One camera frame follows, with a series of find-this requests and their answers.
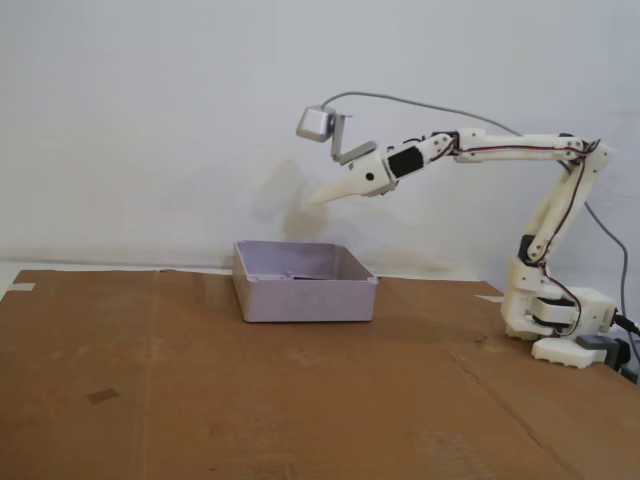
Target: cardboard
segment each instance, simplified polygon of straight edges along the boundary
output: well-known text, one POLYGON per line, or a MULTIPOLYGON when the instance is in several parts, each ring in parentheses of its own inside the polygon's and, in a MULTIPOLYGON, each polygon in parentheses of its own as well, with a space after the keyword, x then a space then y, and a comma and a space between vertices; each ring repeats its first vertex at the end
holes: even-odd
POLYGON ((247 324, 227 276, 17 282, 0 479, 640 475, 640 392, 533 360, 484 283, 383 279, 368 324, 247 324))

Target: robotic arm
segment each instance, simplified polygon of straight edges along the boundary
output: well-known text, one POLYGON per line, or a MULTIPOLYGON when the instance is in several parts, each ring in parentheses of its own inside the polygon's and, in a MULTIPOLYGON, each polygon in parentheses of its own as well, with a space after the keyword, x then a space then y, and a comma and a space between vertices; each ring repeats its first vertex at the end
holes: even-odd
POLYGON ((331 153, 349 173, 310 199, 321 204, 349 195, 375 196, 395 189, 412 175, 445 156, 456 162, 502 160, 563 162, 566 172, 549 193, 511 258, 509 285, 501 307, 510 337, 537 340, 535 358, 584 368, 605 361, 598 332, 606 332, 616 313, 608 297, 589 288, 567 288, 553 279, 547 262, 591 193, 608 161, 599 141, 561 135, 487 135, 481 129, 436 132, 381 151, 367 142, 340 153, 346 117, 326 106, 309 107, 297 134, 317 142, 333 137, 331 153))

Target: metal bracket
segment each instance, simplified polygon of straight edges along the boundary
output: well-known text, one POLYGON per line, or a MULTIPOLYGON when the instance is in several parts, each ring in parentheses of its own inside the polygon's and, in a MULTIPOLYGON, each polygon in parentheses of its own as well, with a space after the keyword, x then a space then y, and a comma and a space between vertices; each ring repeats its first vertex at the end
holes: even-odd
POLYGON ((378 148, 378 144, 376 142, 369 141, 354 148, 353 150, 349 150, 346 153, 340 153, 340 150, 342 148, 342 135, 344 133, 344 124, 346 122, 346 119, 347 119, 347 115, 342 115, 338 113, 335 116, 335 121, 333 125, 333 140, 331 142, 331 156, 340 165, 346 165, 347 163, 353 162, 356 158, 360 158, 363 155, 373 152, 376 148, 378 148))

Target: small camera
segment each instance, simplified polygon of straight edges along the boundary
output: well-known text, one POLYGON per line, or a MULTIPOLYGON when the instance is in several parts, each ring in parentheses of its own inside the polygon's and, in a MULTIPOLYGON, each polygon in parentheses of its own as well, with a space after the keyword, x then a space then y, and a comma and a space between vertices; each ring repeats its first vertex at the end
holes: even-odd
POLYGON ((296 135, 324 143, 333 136, 335 123, 336 111, 333 108, 322 105, 307 107, 298 124, 296 135))

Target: box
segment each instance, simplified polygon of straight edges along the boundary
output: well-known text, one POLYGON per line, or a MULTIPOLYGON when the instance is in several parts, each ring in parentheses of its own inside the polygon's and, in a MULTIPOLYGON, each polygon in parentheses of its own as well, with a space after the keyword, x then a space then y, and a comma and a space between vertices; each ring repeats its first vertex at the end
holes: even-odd
POLYGON ((233 283, 247 322, 367 322, 378 279, 330 243, 242 241, 233 283))

